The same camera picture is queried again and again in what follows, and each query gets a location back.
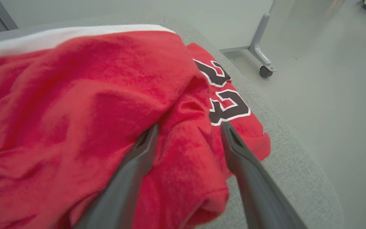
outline gray metal leg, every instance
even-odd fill
[[[258,25],[258,29],[255,32],[250,47],[248,48],[252,55],[254,55],[269,71],[272,72],[275,72],[276,68],[273,66],[272,61],[262,52],[260,42],[263,36],[263,32],[265,31],[265,28],[268,24],[270,13],[272,12],[275,3],[276,0],[273,0],[269,13],[266,13],[262,16],[262,19]]]

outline red fabric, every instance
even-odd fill
[[[81,37],[0,57],[0,228],[70,228],[126,152],[160,124],[132,228],[193,228],[228,199],[215,90],[171,32]],[[225,87],[232,88],[230,83]],[[230,121],[259,159],[269,137],[251,113]]]

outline black wheel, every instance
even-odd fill
[[[269,71],[265,66],[260,68],[260,76],[263,78],[268,78],[272,75],[272,71]]]

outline printed number on red fabric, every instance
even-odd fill
[[[217,62],[210,61],[213,66],[202,63],[196,59],[194,59],[194,62],[203,75],[208,79],[209,84],[215,87],[224,87],[228,81],[231,81],[231,77]],[[215,68],[219,68],[222,74],[219,74]],[[250,108],[237,91],[225,89],[222,91],[216,91],[215,94],[220,100],[210,98],[212,109],[210,109],[209,118],[213,126],[219,126],[223,121],[229,121],[239,117],[249,116],[251,114]],[[232,105],[224,107],[221,102],[225,100],[229,100]]]

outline gray floor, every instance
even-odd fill
[[[346,229],[366,228],[366,10],[358,0],[282,0],[263,37],[277,72],[225,55],[260,90],[330,178]]]

